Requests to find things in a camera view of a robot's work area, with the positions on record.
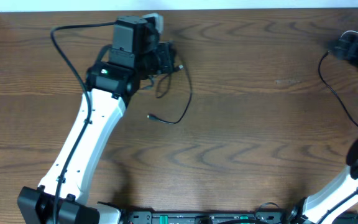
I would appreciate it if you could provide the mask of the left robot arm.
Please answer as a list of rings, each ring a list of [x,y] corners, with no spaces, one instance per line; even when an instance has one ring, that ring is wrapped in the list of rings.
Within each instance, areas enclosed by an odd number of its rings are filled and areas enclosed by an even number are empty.
[[[141,81],[176,68],[172,44],[160,40],[160,14],[120,16],[112,26],[112,43],[101,48],[80,80],[80,109],[58,157],[36,189],[24,187],[18,196],[26,223],[121,221],[121,211],[113,205],[87,205],[94,172]]]

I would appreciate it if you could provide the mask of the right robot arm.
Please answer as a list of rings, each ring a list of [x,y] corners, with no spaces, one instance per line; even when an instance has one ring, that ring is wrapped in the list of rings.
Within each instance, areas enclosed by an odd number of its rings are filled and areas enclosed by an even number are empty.
[[[358,32],[345,31],[322,58],[332,54],[358,69]],[[348,111],[350,121],[358,123]],[[346,156],[345,168],[328,185],[314,195],[303,198],[293,207],[284,223],[341,223],[358,222],[358,218],[342,218],[341,215],[358,203],[358,138]]]

